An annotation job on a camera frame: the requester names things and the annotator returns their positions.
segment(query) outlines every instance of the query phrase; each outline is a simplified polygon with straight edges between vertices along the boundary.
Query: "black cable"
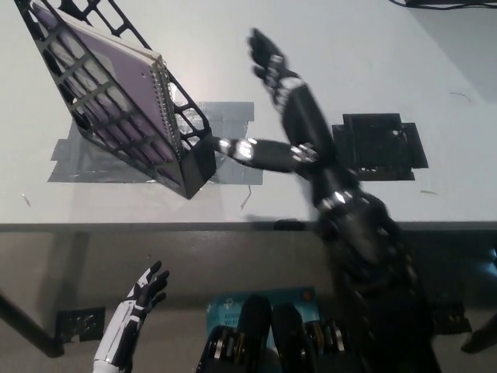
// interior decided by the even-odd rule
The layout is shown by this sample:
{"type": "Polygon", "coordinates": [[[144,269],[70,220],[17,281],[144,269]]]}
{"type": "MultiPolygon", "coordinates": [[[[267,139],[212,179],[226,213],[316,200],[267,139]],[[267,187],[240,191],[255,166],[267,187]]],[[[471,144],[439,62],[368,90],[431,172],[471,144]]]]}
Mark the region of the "black cable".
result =
{"type": "Polygon", "coordinates": [[[389,2],[403,6],[405,8],[411,9],[428,9],[428,10],[455,10],[455,9],[468,9],[468,8],[487,8],[487,9],[497,9],[497,5],[491,5],[487,3],[478,4],[459,4],[450,6],[431,6],[431,5],[407,5],[404,2],[398,2],[397,0],[388,0],[389,2]]]}

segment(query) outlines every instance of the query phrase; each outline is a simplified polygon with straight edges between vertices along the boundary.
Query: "black table leg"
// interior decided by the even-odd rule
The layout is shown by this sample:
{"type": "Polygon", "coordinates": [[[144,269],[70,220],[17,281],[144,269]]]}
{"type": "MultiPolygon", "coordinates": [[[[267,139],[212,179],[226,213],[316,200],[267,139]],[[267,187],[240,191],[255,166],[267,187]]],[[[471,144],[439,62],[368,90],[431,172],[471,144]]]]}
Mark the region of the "black table leg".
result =
{"type": "Polygon", "coordinates": [[[28,315],[0,294],[0,319],[48,357],[60,357],[64,346],[48,335],[28,315]]]}

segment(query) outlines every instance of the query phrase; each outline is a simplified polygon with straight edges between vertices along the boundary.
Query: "robot forearm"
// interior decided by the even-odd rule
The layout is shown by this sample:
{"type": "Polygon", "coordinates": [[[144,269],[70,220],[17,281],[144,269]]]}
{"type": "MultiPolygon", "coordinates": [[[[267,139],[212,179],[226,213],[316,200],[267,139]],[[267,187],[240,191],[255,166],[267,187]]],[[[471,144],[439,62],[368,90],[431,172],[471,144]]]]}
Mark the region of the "robot forearm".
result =
{"type": "Polygon", "coordinates": [[[140,329],[147,314],[165,299],[168,271],[158,272],[161,262],[150,267],[118,306],[93,360],[93,373],[130,373],[140,329]]]}
{"type": "MultiPolygon", "coordinates": [[[[426,296],[400,229],[384,204],[361,190],[356,175],[340,164],[311,90],[287,68],[280,49],[258,30],[249,45],[255,75],[269,91],[290,141],[286,151],[278,145],[278,158],[286,152],[284,171],[294,169],[311,184],[318,231],[334,256],[333,293],[369,370],[391,371],[400,361],[409,361],[414,371],[439,371],[429,356],[433,326],[426,296]],[[301,157],[299,150],[307,156],[301,157]]],[[[240,142],[230,144],[235,151],[225,154],[262,169],[263,160],[276,151],[268,144],[263,148],[259,140],[241,147],[240,142]]],[[[279,171],[277,164],[270,169],[279,171]]]]}

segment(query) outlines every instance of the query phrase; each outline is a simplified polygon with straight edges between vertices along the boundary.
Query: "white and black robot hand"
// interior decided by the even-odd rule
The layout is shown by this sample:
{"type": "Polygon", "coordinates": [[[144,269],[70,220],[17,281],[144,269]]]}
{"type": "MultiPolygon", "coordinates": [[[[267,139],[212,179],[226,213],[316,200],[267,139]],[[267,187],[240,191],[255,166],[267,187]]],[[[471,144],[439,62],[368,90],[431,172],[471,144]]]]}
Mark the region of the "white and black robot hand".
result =
{"type": "Polygon", "coordinates": [[[401,229],[342,164],[310,87],[288,68],[278,46],[259,30],[248,45],[288,142],[212,137],[212,148],[249,167],[297,173],[311,184],[316,230],[332,255],[335,303],[367,371],[440,372],[431,309],[401,229]]]}
{"type": "Polygon", "coordinates": [[[168,281],[166,270],[153,278],[161,268],[155,263],[138,279],[126,299],[117,307],[93,360],[93,373],[130,373],[140,329],[147,314],[165,299],[168,281]]]}

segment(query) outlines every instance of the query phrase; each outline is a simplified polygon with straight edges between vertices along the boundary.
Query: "spiral notebook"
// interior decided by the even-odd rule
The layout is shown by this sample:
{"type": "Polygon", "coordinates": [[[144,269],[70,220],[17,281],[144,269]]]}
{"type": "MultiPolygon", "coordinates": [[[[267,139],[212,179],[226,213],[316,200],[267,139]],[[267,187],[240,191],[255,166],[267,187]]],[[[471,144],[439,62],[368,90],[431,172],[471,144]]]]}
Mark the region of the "spiral notebook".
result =
{"type": "MultiPolygon", "coordinates": [[[[31,10],[45,32],[46,29],[57,26],[56,17],[41,1],[33,0],[31,10]]],[[[135,127],[129,121],[122,120],[113,126],[97,129],[98,136],[107,146],[117,148],[130,141],[152,137],[158,131],[171,148],[163,141],[149,141],[140,147],[130,148],[130,154],[146,166],[171,161],[173,157],[181,159],[184,149],[169,92],[169,77],[162,56],[140,45],[104,33],[65,12],[57,9],[56,12],[149,119],[134,114],[131,118],[135,127]]],[[[62,72],[75,63],[75,58],[80,58],[84,54],[82,46],[69,32],[62,33],[58,40],[52,41],[50,50],[62,72]]],[[[88,60],[84,67],[85,69],[76,70],[67,79],[66,88],[77,99],[88,95],[98,85],[107,83],[105,72],[94,61],[88,60]]],[[[99,124],[121,115],[121,110],[125,113],[130,112],[131,104],[117,87],[111,86],[106,94],[97,95],[81,108],[90,124],[97,128],[99,124]]]]}

